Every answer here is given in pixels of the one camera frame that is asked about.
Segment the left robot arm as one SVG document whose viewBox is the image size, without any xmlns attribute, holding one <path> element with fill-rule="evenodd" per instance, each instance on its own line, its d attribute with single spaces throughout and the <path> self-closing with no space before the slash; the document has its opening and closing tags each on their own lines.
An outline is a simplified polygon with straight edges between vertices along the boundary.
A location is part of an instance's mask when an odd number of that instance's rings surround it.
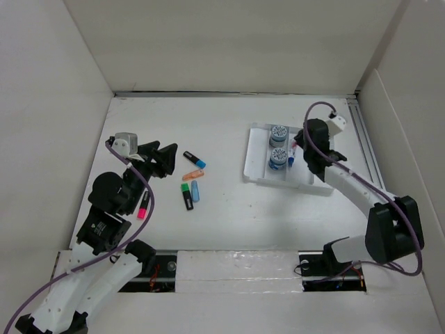
<svg viewBox="0 0 445 334">
<path fill-rule="evenodd" d="M 136 139 L 116 134 L 106 141 L 106 148 L 126 170 L 123 175 L 102 173 L 93 182 L 88 196 L 91 207 L 64 271 L 29 297 L 32 301 L 49 292 L 38 308 L 27 315 L 17 310 L 8 322 L 20 333 L 87 333 L 121 288 L 154 270 L 155 249 L 137 238 L 152 213 L 130 237 L 125 236 L 131 227 L 126 216 L 140 199 L 154 204 L 149 179 L 173 174 L 178 146 L 162 148 L 158 141 L 138 145 Z"/>
</svg>

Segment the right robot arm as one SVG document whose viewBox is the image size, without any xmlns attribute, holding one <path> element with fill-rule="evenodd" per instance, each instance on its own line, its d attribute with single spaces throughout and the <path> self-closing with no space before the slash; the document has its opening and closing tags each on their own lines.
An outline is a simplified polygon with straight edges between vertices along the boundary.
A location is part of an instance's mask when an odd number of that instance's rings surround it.
<svg viewBox="0 0 445 334">
<path fill-rule="evenodd" d="M 336 274 L 347 264 L 365 262 L 419 275 L 424 238 L 416 200 L 395 196 L 352 171 L 345 164 L 347 158 L 331 148 L 330 134 L 326 121 L 308 119 L 295 139 L 310 172 L 349 199 L 367 223 L 363 234 L 324 245 L 323 269 Z"/>
</svg>

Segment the large blue cleaning gel jar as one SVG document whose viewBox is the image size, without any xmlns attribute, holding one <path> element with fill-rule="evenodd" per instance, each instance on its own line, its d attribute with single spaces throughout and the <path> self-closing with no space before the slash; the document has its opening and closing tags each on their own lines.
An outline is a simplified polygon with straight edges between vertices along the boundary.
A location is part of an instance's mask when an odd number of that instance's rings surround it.
<svg viewBox="0 0 445 334">
<path fill-rule="evenodd" d="M 273 125 L 270 128 L 269 145 L 273 148 L 283 148 L 289 135 L 284 125 Z"/>
</svg>

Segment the small blue cleaning gel jar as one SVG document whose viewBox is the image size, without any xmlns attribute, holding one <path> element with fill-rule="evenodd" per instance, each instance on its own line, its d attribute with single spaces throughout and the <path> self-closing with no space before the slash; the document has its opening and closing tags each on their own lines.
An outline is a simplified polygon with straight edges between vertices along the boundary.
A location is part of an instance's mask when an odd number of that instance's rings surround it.
<svg viewBox="0 0 445 334">
<path fill-rule="evenodd" d="M 286 167 L 288 154 L 284 148 L 273 148 L 270 152 L 268 165 L 272 170 L 282 170 Z"/>
</svg>

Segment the blue spray pen bottle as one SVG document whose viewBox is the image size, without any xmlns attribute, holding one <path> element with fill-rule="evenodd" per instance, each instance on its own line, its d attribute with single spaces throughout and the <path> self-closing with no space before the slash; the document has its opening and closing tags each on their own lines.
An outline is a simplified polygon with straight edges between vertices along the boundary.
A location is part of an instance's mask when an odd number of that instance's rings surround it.
<svg viewBox="0 0 445 334">
<path fill-rule="evenodd" d="M 297 143 L 295 139 L 291 139 L 288 146 L 288 167 L 291 168 L 296 158 L 296 153 L 292 153 L 291 145 Z"/>
</svg>

